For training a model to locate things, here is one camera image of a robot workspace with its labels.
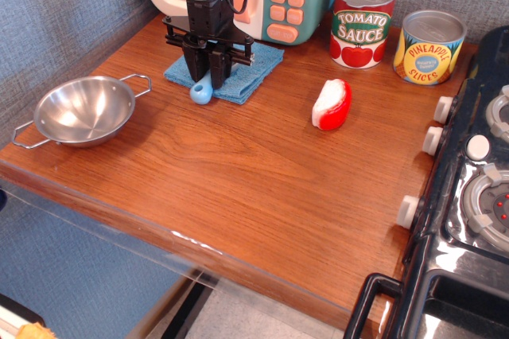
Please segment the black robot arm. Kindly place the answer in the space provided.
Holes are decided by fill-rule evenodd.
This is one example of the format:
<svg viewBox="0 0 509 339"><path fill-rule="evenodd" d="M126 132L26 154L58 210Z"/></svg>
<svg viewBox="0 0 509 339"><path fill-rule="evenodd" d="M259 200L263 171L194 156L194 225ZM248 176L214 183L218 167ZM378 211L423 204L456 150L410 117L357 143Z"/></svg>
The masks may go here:
<svg viewBox="0 0 509 339"><path fill-rule="evenodd" d="M181 47L192 80L197 82L209 73L212 87L219 89L234 63L250 66L254 59L254 38L234 23L234 16L246 10L247 0L238 10L234 0L185 1L185 16L163 19L166 43Z"/></svg>

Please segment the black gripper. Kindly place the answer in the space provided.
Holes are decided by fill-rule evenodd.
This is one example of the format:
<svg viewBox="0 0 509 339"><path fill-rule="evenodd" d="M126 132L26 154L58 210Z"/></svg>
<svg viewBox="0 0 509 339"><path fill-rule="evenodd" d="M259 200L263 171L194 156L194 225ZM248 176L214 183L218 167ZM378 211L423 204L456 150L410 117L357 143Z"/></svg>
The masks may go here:
<svg viewBox="0 0 509 339"><path fill-rule="evenodd" d="M234 0L185 0L187 14L163 18L166 40L183 50L194 82L209 70L212 88L222 88L232 63L251 65L254 40L234 24Z"/></svg>

